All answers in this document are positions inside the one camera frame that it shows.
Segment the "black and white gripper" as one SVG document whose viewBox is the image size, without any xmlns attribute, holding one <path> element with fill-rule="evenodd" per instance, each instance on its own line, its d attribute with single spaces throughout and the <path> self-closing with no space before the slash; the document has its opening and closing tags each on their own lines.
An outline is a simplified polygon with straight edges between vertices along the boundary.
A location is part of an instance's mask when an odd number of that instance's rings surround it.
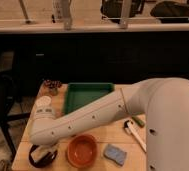
<svg viewBox="0 0 189 171">
<path fill-rule="evenodd" d="M 58 145 L 39 146 L 33 145 L 30 148 L 28 159 L 35 168 L 44 168 L 50 165 L 56 158 Z"/>
</svg>

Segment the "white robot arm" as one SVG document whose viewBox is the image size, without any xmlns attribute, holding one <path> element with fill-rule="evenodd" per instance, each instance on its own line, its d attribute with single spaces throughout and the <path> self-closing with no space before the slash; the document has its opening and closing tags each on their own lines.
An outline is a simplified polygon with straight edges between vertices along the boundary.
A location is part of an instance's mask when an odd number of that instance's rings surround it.
<svg viewBox="0 0 189 171">
<path fill-rule="evenodd" d="M 189 171 L 189 80 L 153 78 L 115 90 L 60 118 L 36 111 L 30 142 L 58 140 L 127 117 L 146 116 L 147 171 Z"/>
</svg>

